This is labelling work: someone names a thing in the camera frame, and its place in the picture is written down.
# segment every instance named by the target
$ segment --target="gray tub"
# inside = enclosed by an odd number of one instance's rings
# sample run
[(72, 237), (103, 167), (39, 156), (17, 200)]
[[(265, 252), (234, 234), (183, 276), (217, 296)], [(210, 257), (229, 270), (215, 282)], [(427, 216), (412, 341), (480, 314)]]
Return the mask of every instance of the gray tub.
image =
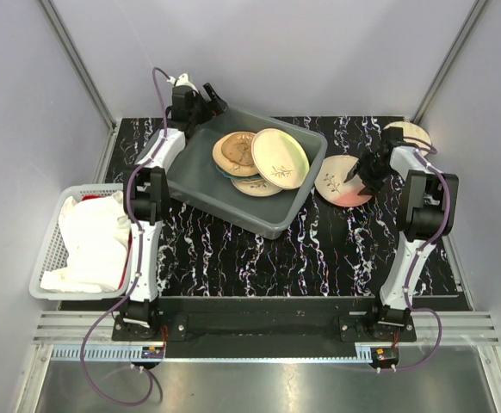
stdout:
[[(298, 189), (255, 198), (237, 191), (230, 180), (216, 170), (212, 150), (216, 141), (228, 133), (256, 133), (269, 127), (281, 129), (298, 141), (308, 156), (310, 171)], [(155, 133), (146, 148), (150, 148), (156, 139)], [(221, 116), (198, 126), (193, 138), (177, 156), (167, 175), (170, 196), (247, 231), (275, 239), (290, 226), (306, 201), (326, 150), (327, 141), (319, 133), (229, 107)], [(144, 150), (138, 160), (146, 153)]]

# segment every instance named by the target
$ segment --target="perforated plastic basket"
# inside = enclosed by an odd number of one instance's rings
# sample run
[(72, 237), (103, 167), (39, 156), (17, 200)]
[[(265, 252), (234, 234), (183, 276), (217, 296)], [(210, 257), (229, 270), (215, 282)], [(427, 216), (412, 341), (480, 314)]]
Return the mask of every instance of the perforated plastic basket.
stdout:
[(121, 296), (127, 290), (128, 282), (130, 281), (128, 274), (124, 277), (121, 288), (110, 293), (54, 293), (40, 288), (40, 282), (44, 271), (53, 271), (54, 269), (65, 267), (67, 264), (67, 249), (63, 243), (63, 238), (61, 237), (61, 231), (59, 230), (58, 225), (59, 213), (61, 212), (61, 207), (65, 203), (65, 200), (72, 196), (75, 200), (81, 201), (84, 196), (109, 196), (116, 191), (121, 190), (121, 183), (103, 183), (70, 187), (61, 193), (55, 209), (53, 210), (50, 223), (47, 226), (46, 235), (42, 241), (38, 259), (34, 265), (33, 275), (28, 287), (28, 290), (33, 297), (36, 297), (37, 299), (53, 299), (63, 301), (113, 299)]

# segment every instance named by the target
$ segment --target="marble countertop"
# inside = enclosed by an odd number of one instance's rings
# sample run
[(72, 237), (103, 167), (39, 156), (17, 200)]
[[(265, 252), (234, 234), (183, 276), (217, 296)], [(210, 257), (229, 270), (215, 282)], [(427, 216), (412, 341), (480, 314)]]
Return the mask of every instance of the marble countertop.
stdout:
[[(380, 131), (396, 117), (286, 117), (322, 133), (326, 156), (359, 157), (374, 149)], [(120, 182), (159, 119), (124, 119), (106, 182)], [(395, 219), (403, 181), (393, 177), (370, 202), (340, 208), (313, 189), (290, 227), (268, 240), (181, 202), (172, 201), (158, 246), (162, 296), (363, 296), (376, 293), (398, 242)], [(429, 257), (416, 294), (457, 294), (445, 249)]]

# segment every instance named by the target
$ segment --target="white cloth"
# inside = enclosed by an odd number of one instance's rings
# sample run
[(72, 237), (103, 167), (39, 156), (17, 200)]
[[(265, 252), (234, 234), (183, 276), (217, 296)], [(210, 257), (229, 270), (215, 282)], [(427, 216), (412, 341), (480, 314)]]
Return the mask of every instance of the white cloth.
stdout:
[(130, 236), (122, 192), (83, 202), (67, 198), (59, 214), (59, 229), (69, 254), (67, 266), (46, 271), (40, 286), (69, 293), (118, 290)]

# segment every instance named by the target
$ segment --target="white wall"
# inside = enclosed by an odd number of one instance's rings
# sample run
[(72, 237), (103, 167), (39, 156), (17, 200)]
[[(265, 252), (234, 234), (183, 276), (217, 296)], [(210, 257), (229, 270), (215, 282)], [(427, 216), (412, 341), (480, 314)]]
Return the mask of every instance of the white wall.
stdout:
[(461, 179), (457, 250), (501, 340), (501, 2), (488, 7), (424, 125), (436, 163)]
[(266, 114), (413, 116), (473, 4), (53, 2), (116, 118), (158, 115), (153, 65)]
[(35, 0), (0, 0), (0, 412), (42, 303), (28, 279), (58, 194), (91, 182), (107, 138)]

